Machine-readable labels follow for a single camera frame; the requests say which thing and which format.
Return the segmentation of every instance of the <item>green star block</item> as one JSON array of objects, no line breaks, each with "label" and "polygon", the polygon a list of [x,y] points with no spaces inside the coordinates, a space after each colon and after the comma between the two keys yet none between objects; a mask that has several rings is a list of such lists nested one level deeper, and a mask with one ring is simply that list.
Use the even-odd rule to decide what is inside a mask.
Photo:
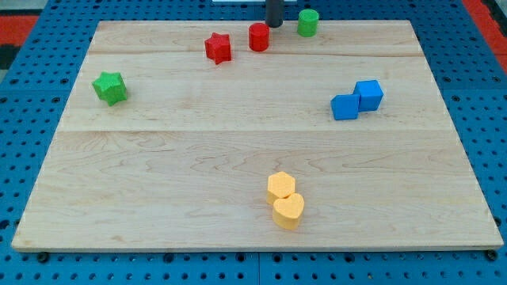
[{"label": "green star block", "polygon": [[119,101],[127,100],[127,88],[120,72],[102,72],[101,76],[92,83],[98,98],[113,106]]}]

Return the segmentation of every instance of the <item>black pole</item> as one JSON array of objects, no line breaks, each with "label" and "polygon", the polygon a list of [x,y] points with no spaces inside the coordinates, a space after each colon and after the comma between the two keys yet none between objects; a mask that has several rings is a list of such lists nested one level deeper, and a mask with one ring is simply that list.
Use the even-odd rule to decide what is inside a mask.
[{"label": "black pole", "polygon": [[284,23],[284,0],[266,0],[266,24],[278,28]]}]

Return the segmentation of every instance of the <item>red star block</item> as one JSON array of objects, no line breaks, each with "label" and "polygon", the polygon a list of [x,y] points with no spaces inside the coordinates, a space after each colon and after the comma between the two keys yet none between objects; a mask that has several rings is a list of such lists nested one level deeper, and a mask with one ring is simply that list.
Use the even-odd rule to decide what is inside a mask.
[{"label": "red star block", "polygon": [[206,56],[215,60],[215,64],[232,60],[229,35],[220,35],[214,32],[211,38],[204,41],[204,46],[206,47]]}]

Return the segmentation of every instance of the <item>red cylinder block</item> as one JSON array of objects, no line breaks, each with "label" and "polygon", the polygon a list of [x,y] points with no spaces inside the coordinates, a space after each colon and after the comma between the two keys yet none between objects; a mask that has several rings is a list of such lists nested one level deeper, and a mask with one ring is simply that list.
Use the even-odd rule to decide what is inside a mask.
[{"label": "red cylinder block", "polygon": [[269,47],[269,26],[263,23],[252,24],[248,28],[248,40],[252,51],[265,51]]}]

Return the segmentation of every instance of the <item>wood grain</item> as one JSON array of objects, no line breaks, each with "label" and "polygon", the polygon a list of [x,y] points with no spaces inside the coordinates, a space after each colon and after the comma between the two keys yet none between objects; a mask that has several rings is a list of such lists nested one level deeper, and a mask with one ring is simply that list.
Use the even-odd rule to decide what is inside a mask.
[{"label": "wood grain", "polygon": [[[13,240],[20,251],[398,251],[503,241],[408,21],[295,23],[248,50],[249,22],[101,22]],[[204,56],[228,32],[234,61]],[[120,71],[112,108],[90,82]],[[379,79],[378,112],[330,99]],[[267,177],[305,199],[272,221]]]}]

